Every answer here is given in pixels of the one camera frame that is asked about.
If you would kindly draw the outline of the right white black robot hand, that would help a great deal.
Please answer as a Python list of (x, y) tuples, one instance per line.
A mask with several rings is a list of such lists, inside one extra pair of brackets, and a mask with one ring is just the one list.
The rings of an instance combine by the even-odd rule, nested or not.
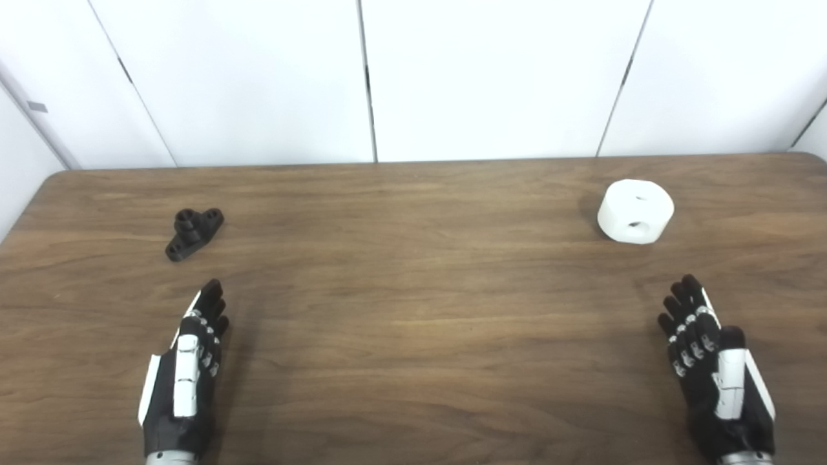
[(741, 327), (723, 325), (693, 274), (671, 285), (658, 325), (686, 402), (686, 427), (711, 464), (771, 464), (776, 409)]

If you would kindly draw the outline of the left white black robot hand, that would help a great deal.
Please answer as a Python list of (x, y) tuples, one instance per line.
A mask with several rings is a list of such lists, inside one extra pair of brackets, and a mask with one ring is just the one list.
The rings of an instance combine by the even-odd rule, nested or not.
[(169, 349), (153, 355), (137, 420), (147, 464), (198, 464), (213, 436), (216, 378), (229, 327), (224, 289), (217, 279), (195, 295)]

